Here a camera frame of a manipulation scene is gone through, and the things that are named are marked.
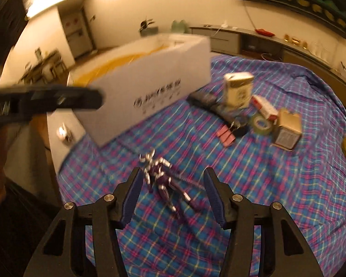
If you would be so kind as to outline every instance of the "action figure leg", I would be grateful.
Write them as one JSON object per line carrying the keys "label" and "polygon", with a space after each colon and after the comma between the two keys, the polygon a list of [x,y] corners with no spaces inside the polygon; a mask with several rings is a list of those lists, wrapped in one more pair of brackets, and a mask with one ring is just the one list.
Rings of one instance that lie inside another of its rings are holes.
{"label": "action figure leg", "polygon": [[167,188],[161,184],[158,186],[158,191],[160,197],[163,199],[168,208],[177,216],[178,220],[182,221],[183,216],[171,202]]}
{"label": "action figure leg", "polygon": [[169,186],[179,192],[179,194],[181,194],[181,196],[183,197],[183,199],[186,201],[186,203],[196,212],[200,211],[200,207],[190,198],[190,196],[183,190],[183,188],[181,188],[179,186],[179,184],[177,182],[175,182],[172,178],[169,178],[168,180],[168,184]]}

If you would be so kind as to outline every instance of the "tape roll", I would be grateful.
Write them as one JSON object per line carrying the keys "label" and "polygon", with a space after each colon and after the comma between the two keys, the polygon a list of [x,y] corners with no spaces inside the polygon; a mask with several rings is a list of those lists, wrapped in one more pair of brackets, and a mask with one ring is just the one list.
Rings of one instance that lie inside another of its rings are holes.
{"label": "tape roll", "polygon": [[273,123],[265,119],[261,114],[255,113],[250,119],[250,125],[255,133],[268,135],[273,130]]}

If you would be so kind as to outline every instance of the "action figure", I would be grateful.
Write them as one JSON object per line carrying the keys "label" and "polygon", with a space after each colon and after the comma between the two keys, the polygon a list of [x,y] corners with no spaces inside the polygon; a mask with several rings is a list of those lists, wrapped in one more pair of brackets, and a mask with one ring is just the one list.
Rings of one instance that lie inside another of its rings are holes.
{"label": "action figure", "polygon": [[179,220],[183,219],[183,211],[177,209],[169,196],[168,187],[181,194],[186,203],[194,210],[199,211],[200,208],[192,201],[190,196],[179,186],[179,184],[172,179],[172,176],[178,174],[178,170],[173,168],[173,165],[163,157],[159,157],[154,160],[155,150],[151,153],[140,155],[140,162],[145,163],[143,173],[148,185],[149,192],[153,191],[152,186],[156,184],[158,186],[158,192],[160,197],[169,207],[169,209],[177,216]]}

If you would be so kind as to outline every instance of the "wall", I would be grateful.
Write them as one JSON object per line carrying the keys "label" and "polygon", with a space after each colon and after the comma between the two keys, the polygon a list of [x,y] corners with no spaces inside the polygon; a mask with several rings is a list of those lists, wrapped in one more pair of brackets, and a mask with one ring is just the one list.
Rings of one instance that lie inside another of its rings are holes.
{"label": "wall", "polygon": [[[257,28],[272,31],[279,38],[287,33],[308,43],[320,42],[335,54],[333,65],[341,60],[346,63],[346,40],[323,25],[280,7],[255,2],[246,5]],[[153,18],[161,31],[168,31],[173,20],[181,19],[190,25],[220,25],[227,20],[230,26],[254,29],[242,0],[86,0],[84,7],[89,19],[96,17],[90,27],[98,48],[138,39],[139,25],[146,17]]]}
{"label": "wall", "polygon": [[78,11],[60,19],[74,58],[93,50],[81,12]]}
{"label": "wall", "polygon": [[75,64],[56,6],[28,22],[6,59],[0,86],[17,83],[25,73],[26,64],[31,62],[34,66],[37,63],[35,50],[39,47],[43,56],[46,52],[58,49],[65,66],[70,67]]}

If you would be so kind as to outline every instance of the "white cardboard box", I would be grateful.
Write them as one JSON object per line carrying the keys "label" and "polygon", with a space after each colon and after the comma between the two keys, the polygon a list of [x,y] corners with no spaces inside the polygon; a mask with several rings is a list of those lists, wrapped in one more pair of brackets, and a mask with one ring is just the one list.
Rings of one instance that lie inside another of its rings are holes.
{"label": "white cardboard box", "polygon": [[97,111],[74,111],[93,140],[103,146],[137,123],[205,86],[211,80],[210,42],[205,36],[158,34],[103,53],[69,73],[68,85],[117,57],[169,47],[118,67],[89,86],[101,89]]}

